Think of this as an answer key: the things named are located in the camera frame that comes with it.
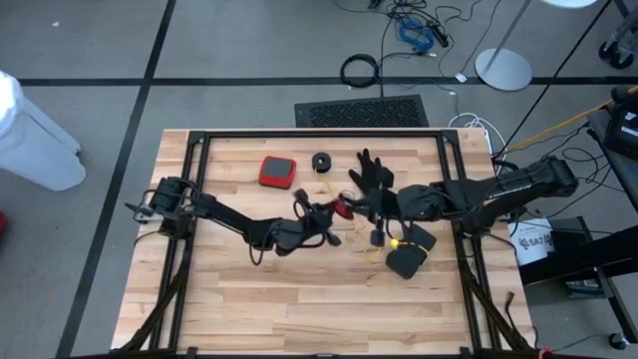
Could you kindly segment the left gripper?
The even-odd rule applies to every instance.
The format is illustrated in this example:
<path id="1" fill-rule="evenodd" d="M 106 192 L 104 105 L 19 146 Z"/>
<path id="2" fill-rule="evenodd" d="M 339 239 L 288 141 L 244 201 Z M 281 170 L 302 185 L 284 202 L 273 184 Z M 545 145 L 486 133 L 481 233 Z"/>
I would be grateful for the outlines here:
<path id="1" fill-rule="evenodd" d="M 319 210 L 310 211 L 297 220 L 278 219 L 271 224 L 271 238 L 277 255 L 289 255 L 296 249 L 316 248 L 333 235 L 330 227 L 343 218 L 335 213 L 338 200 L 320 203 Z"/>

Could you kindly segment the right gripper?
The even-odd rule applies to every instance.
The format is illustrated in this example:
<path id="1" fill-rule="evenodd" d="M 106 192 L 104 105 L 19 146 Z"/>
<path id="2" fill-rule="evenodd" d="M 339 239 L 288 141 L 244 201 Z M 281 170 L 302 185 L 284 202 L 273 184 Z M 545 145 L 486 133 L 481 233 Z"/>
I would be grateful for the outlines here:
<path id="1" fill-rule="evenodd" d="M 396 219 L 410 221 L 437 221 L 443 217 L 445 195 L 433 186 L 413 184 L 392 193 L 372 193 L 351 200 L 353 205 L 389 205 L 386 208 L 368 208 L 369 220 Z"/>

